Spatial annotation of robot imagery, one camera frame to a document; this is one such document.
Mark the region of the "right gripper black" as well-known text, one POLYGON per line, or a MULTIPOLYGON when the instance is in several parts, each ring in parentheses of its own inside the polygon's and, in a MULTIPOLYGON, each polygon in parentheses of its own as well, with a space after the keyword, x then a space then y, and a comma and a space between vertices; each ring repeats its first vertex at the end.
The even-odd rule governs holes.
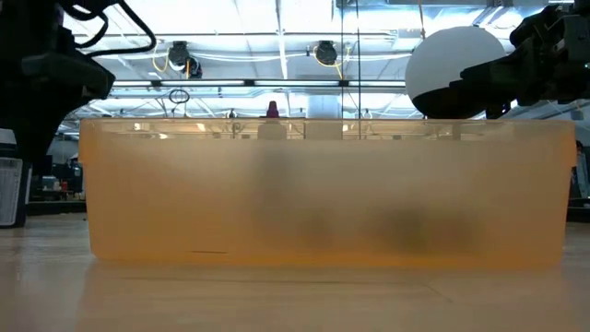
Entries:
POLYGON ((565 104, 589 98, 588 48, 527 51, 520 62, 521 53, 514 51, 464 69, 461 81, 450 84, 456 100, 453 118, 467 119, 484 112, 487 119, 499 119, 512 109, 515 100, 520 106, 531 106, 539 101, 565 104), (515 97, 494 86, 520 88, 515 97))

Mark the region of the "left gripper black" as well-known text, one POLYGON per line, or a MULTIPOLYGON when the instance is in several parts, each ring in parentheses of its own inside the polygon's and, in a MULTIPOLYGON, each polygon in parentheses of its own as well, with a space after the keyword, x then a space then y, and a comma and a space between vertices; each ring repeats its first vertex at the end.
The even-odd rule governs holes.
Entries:
MULTIPOLYGON (((78 51, 28 56, 21 60, 20 68, 34 84, 67 92, 69 100, 79 106, 105 100, 115 81, 112 72, 78 51)), ((50 155, 66 161, 78 156, 80 118, 42 110, 31 118, 28 128, 27 115, 25 108, 1 109, 1 127, 14 133, 20 159, 40 160, 50 155)))

